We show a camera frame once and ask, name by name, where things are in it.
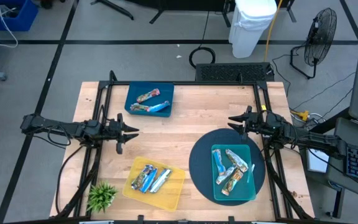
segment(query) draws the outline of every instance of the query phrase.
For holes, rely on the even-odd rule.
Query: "small succulent plant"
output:
[[[88,195],[88,210],[92,212],[106,212],[112,201],[114,200],[118,190],[115,187],[110,186],[107,182],[100,182],[97,186],[91,186],[91,190]]]

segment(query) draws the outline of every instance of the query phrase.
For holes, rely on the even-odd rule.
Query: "black fan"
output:
[[[290,65],[298,70],[308,79],[316,76],[316,67],[326,57],[331,44],[333,43],[336,30],[336,13],[330,8],[321,10],[313,19],[306,42],[291,49]],[[305,62],[314,67],[313,76],[307,75],[305,72],[294,66],[293,52],[301,47],[305,47]]]

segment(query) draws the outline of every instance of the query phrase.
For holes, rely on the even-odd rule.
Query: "white trash bin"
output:
[[[229,42],[236,58],[249,57],[276,13],[275,0],[236,0]]]

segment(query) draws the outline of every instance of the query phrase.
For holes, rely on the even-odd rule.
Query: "wooden tabletop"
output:
[[[82,83],[74,121],[84,121],[92,117],[97,87],[98,82]],[[95,213],[92,219],[136,220],[138,215],[144,215],[145,220],[226,221],[228,216],[234,216],[236,221],[274,220],[267,172],[257,198],[233,207],[218,205],[202,196],[194,186],[189,173],[188,161],[191,149],[202,135],[215,129],[228,128],[227,117],[242,114],[248,105],[251,105],[254,111],[256,110],[251,86],[177,85],[173,97],[172,115],[169,118],[128,114],[124,110],[127,92],[128,86],[113,86],[108,118],[116,118],[118,113],[122,113],[126,124],[140,129],[139,136],[123,145],[122,155],[116,153],[115,141],[103,144],[98,181],[107,181],[122,191],[134,158],[143,156],[183,169],[186,172],[185,183],[175,212],[168,212],[126,198],[122,192],[119,192],[106,213]],[[268,83],[268,93],[273,112],[282,115],[290,122],[291,116],[283,83]],[[250,133],[250,137],[259,147],[262,147],[259,135]],[[77,148],[78,143],[74,141],[71,146],[67,147],[64,160]],[[288,189],[296,193],[296,201],[313,217],[313,207],[301,158],[299,154],[289,150],[283,149],[281,153]],[[63,171],[59,194],[60,209],[77,190],[84,154],[83,149],[72,157]],[[283,196],[277,186],[276,189],[281,216],[285,217]],[[85,214],[86,201],[85,195],[81,208],[82,215]],[[52,206],[51,215],[55,214],[55,206]]]

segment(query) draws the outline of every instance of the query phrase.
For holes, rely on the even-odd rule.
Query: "dark blue circular mat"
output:
[[[254,182],[255,191],[258,194],[265,180],[264,158],[256,143],[248,138],[246,142],[241,142],[241,136],[233,129],[218,129],[211,131],[201,137],[190,153],[189,170],[191,179],[196,188],[210,201],[220,205],[235,206],[248,201],[220,201],[215,200],[212,183],[212,160],[211,148],[215,144],[247,144],[250,147],[251,160],[255,164]]]

